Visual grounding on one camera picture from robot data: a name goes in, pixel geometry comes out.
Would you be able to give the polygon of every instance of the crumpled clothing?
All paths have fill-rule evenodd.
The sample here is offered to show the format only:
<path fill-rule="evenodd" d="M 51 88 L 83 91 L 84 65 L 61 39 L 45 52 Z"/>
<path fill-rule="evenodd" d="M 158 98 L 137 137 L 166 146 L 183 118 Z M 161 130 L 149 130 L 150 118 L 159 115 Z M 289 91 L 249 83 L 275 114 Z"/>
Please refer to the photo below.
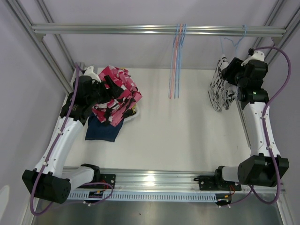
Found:
<path fill-rule="evenodd" d="M 217 68 L 208 90 L 210 102 L 216 111 L 222 111 L 222 107 L 229 109 L 231 103 L 237 96 L 237 87 L 221 78 L 222 70 L 228 65 L 229 63 L 226 56 L 222 55 L 217 62 Z"/>
<path fill-rule="evenodd" d="M 131 79 L 128 70 L 107 66 L 99 74 L 102 82 L 105 82 L 104 77 L 106 75 L 108 75 L 118 87 L 122 88 L 123 92 L 116 99 L 112 99 L 107 103 L 96 104 L 92 108 L 92 111 L 100 122 L 105 122 L 105 124 L 111 124 L 115 127 L 122 121 L 124 113 L 130 110 L 142 98 L 142 95 Z"/>

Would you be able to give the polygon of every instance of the table surface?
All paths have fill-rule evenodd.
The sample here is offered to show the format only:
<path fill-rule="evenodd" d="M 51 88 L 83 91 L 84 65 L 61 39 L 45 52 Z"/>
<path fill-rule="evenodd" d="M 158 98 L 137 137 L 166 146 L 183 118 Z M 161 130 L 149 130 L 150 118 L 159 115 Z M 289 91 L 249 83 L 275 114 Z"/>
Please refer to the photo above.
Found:
<path fill-rule="evenodd" d="M 169 69 L 128 70 L 143 95 L 140 115 L 123 124 L 115 142 L 85 141 L 86 123 L 65 166 L 206 172 L 250 156 L 236 103 L 222 112 L 211 106 L 213 70 L 182 70 L 179 99 L 168 98 Z"/>

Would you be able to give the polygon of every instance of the hanging garment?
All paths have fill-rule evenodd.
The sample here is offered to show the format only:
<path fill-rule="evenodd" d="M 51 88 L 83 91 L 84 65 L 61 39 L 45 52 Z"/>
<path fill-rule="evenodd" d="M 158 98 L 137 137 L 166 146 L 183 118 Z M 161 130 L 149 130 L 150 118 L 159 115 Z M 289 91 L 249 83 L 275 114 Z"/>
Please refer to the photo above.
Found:
<path fill-rule="evenodd" d="M 115 127 L 110 124 L 105 125 L 98 120 L 94 113 L 92 113 L 89 117 L 88 125 L 89 127 L 85 135 L 86 140 L 105 140 L 114 142 L 123 126 L 123 120 Z"/>
<path fill-rule="evenodd" d="M 226 56 L 222 55 L 217 62 L 217 68 L 208 90 L 210 102 L 216 111 L 222 111 L 222 107 L 229 109 L 237 96 L 237 87 L 221 79 L 222 70 L 228 65 Z"/>
<path fill-rule="evenodd" d="M 111 124 L 114 127 L 124 118 L 124 113 L 130 110 L 141 98 L 136 84 L 126 69 L 120 69 L 113 66 L 107 66 L 100 74 L 100 80 L 105 83 L 109 76 L 111 80 L 122 89 L 118 95 L 107 103 L 96 104 L 92 111 L 105 124 Z"/>

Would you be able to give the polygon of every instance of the metal bracket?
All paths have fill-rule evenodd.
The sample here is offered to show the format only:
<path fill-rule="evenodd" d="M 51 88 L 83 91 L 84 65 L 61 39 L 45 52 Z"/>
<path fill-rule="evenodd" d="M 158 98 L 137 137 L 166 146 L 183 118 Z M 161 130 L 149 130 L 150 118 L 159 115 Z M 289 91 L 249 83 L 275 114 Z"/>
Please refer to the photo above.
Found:
<path fill-rule="evenodd" d="M 282 37 L 271 37 L 271 39 L 272 39 L 274 45 L 277 46 L 281 42 Z"/>
<path fill-rule="evenodd" d="M 36 34 L 37 39 L 39 40 L 39 42 L 42 42 L 44 39 L 44 36 L 46 36 L 46 34 Z"/>

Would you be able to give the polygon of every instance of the navy blue cloth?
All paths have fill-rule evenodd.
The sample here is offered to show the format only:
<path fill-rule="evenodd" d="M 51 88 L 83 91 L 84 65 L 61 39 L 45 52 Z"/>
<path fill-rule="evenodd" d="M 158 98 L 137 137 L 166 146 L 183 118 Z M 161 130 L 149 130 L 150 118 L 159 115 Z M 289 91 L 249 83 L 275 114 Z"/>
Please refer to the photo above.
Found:
<path fill-rule="evenodd" d="M 118 136 L 119 131 L 123 126 L 122 120 L 117 126 L 111 124 L 105 125 L 101 123 L 97 116 L 92 113 L 88 121 L 88 130 L 86 131 L 85 139 L 86 140 L 105 140 L 108 142 L 114 142 Z"/>

